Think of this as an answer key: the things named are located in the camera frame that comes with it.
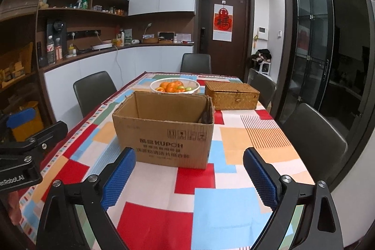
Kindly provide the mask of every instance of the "wooden door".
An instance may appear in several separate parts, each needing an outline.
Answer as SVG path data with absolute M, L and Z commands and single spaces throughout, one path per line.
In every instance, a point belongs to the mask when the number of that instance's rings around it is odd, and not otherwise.
M 213 39 L 215 4 L 233 7 L 231 41 Z M 248 6 L 248 0 L 201 0 L 198 52 L 211 56 L 215 75 L 244 78 L 249 35 Z

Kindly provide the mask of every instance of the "wicker box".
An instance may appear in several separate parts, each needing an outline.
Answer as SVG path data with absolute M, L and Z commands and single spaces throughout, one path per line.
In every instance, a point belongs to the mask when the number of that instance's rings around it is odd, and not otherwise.
M 216 110 L 256 109 L 259 91 L 244 83 L 206 81 L 205 95 Z

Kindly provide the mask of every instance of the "patterned tablecloth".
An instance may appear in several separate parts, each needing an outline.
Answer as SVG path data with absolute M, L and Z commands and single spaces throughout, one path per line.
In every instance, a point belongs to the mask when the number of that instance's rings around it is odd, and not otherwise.
M 65 184 L 99 174 L 120 153 L 112 113 L 134 91 L 149 91 L 155 79 L 178 75 L 145 73 L 119 90 L 73 129 L 42 164 L 43 182 L 21 194 L 21 227 L 35 242 L 41 211 L 55 179 Z M 181 75 L 196 80 L 240 82 L 237 78 Z M 108 215 L 131 250 L 250 249 L 271 216 L 242 165 L 244 150 L 253 146 L 280 174 L 311 183 L 298 154 L 275 121 L 258 103 L 256 110 L 215 112 L 206 170 L 173 168 L 137 162 L 117 204 Z M 300 210 L 281 246 L 288 249 Z M 77 212 L 92 249 L 99 250 L 83 207 Z

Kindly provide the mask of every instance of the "chair backrest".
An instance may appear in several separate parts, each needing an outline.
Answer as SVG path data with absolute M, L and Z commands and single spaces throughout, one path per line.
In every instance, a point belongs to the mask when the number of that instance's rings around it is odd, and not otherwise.
M 210 75 L 211 56 L 204 53 L 185 53 L 182 56 L 180 72 L 182 73 L 205 73 Z
M 256 72 L 255 69 L 253 68 L 250 68 L 249 69 L 249 76 L 247 78 L 247 81 L 248 81 L 248 84 L 250 85 L 251 82 L 253 81 L 253 79 L 255 78 L 255 76 L 257 75 L 258 73 Z
M 281 129 L 315 182 L 327 181 L 333 173 L 336 174 L 348 144 L 314 108 L 305 103 L 300 104 Z
M 83 117 L 117 91 L 106 71 L 97 72 L 76 81 L 73 88 Z
M 276 84 L 261 73 L 257 73 L 250 82 L 250 86 L 260 92 L 259 102 L 264 106 L 264 108 L 267 108 L 275 93 Z

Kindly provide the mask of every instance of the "stuffed toy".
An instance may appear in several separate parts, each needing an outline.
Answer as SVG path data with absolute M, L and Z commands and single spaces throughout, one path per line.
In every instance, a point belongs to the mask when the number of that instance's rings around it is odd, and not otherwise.
M 45 4 L 44 2 L 42 2 L 42 0 L 39 0 L 39 9 L 47 9 L 48 7 L 48 4 Z

